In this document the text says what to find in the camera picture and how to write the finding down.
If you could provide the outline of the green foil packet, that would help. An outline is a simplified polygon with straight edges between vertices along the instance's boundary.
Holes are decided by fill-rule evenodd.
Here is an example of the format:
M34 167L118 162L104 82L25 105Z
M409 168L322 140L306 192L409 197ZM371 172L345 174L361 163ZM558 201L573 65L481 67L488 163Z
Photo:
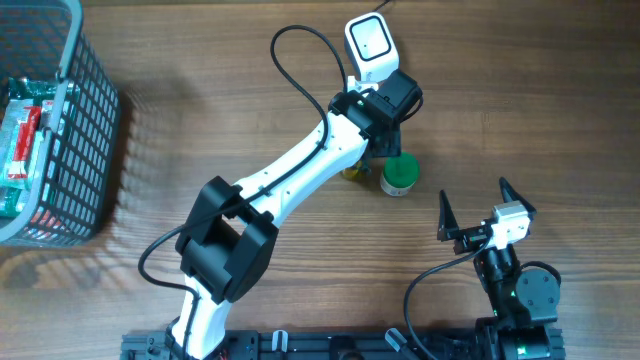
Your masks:
M34 105L45 100L53 100L58 85L46 81L30 80L28 78L9 78L8 89L11 100L31 99Z

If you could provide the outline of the grey plastic mesh basket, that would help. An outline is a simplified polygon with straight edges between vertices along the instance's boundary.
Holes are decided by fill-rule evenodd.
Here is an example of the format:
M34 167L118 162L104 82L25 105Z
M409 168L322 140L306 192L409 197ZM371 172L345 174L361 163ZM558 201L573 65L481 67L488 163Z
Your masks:
M1 103L8 103L9 79L56 88L29 200L1 221L4 246L71 247L101 227L120 103L83 20L78 1L1 4Z

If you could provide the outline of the white barcode scanner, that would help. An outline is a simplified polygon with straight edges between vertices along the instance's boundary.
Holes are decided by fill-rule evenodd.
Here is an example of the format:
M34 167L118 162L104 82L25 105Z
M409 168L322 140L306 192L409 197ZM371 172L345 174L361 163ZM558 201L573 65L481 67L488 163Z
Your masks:
M344 27L345 50L364 82L383 82L399 68L399 53L384 17L369 12Z

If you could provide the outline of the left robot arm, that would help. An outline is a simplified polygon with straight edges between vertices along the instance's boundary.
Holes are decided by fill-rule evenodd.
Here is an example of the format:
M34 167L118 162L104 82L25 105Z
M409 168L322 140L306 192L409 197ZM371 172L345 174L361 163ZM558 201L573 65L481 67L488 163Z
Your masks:
M281 225L328 179L365 153L400 153L400 124L423 102L418 83L395 70L378 88L337 94L300 143L234 184L204 185L176 242L189 290L172 327L182 359L204 359L225 337L226 318L269 266Z

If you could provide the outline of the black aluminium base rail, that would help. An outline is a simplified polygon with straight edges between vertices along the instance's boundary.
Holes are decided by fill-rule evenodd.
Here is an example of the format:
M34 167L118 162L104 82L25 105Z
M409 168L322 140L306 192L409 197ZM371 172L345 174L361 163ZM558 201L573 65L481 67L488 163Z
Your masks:
M489 328L447 329L419 335L438 359L567 358L562 331L530 329L492 332ZM163 331L122 337L123 360L179 359L181 351ZM300 333L278 330L229 331L210 359L424 359L408 333Z

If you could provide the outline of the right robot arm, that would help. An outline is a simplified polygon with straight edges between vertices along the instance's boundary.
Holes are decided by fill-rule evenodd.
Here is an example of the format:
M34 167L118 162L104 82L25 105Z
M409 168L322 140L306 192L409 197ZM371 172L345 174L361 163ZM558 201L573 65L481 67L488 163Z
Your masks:
M558 320L561 275L541 261L521 262L515 244L530 235L535 207L505 179L499 179L503 202L480 225L458 225L445 191L439 193L437 238L454 243L454 253L473 256L473 265L488 295L493 315L475 324L478 359L564 359Z

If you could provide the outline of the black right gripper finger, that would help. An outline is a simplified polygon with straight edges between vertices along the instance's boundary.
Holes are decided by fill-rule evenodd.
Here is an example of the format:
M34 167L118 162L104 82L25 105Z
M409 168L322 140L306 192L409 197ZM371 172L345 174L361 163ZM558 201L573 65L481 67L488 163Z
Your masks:
M520 195L512 187L512 185L507 181L505 177L499 178L499 187L500 187L503 201L505 203L519 201L524 206L524 208L526 209L529 215L536 214L536 208L529 201L527 201L522 195Z
M457 237L459 226L444 190L439 192L439 209L437 239L441 242L453 240Z

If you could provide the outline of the yellow dish soap bottle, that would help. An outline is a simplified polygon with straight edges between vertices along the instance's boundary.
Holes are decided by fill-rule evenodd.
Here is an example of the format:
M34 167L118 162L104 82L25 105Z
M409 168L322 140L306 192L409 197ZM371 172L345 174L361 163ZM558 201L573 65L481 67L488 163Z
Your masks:
M342 176L349 181L359 181L370 173L371 168L366 160L359 160L341 171Z

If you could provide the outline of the green lid white jar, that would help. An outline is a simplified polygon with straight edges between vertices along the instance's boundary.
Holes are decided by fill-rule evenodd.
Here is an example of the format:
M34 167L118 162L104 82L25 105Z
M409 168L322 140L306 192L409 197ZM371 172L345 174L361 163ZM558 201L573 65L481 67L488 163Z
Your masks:
M386 160L380 177L382 190L390 196L406 196L420 176L418 159L407 152Z

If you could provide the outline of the red white snack packet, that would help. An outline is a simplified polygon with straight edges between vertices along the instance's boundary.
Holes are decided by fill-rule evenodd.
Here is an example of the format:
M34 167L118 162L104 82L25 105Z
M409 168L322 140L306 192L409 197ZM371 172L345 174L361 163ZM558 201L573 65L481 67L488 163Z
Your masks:
M10 135L1 172L3 186L29 187L29 165L42 108L33 99L11 100L5 113L4 132Z

